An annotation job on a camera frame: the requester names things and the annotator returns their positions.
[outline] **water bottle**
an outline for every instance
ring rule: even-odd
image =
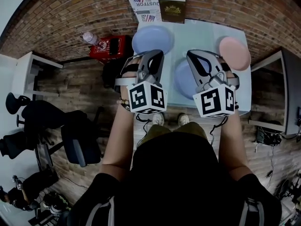
[[[89,44],[101,47],[101,49],[105,49],[107,47],[106,42],[102,41],[96,34],[91,32],[85,32],[83,34],[83,39]]]

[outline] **newspaper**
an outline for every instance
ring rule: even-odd
[[[138,21],[162,21],[159,0],[129,0]]]

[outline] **black shirt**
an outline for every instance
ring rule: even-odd
[[[18,190],[16,187],[8,192],[8,197],[10,200],[9,203],[16,208],[23,209],[28,205],[27,201],[24,200],[22,191]]]
[[[254,174],[234,181],[207,140],[182,132],[138,147],[122,183],[98,174],[74,205],[68,225],[85,225],[92,208],[112,196],[115,225],[239,225],[249,197],[263,204],[265,226],[278,225],[282,212]],[[96,215],[92,225],[100,225],[101,218]]]

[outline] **red box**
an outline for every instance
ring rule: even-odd
[[[117,53],[110,55],[110,43],[111,39],[118,39]],[[102,41],[107,43],[105,49],[101,49],[99,46],[92,46],[90,49],[90,57],[101,61],[102,63],[109,62],[113,59],[131,57],[134,54],[132,49],[132,38],[127,35],[111,36],[102,38]]]

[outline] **blue plate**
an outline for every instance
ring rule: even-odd
[[[198,87],[187,59],[182,61],[174,71],[174,85],[177,91],[184,97],[193,100]]]
[[[137,31],[132,47],[137,54],[153,49],[160,49],[166,54],[173,47],[173,36],[165,27],[150,25]]]

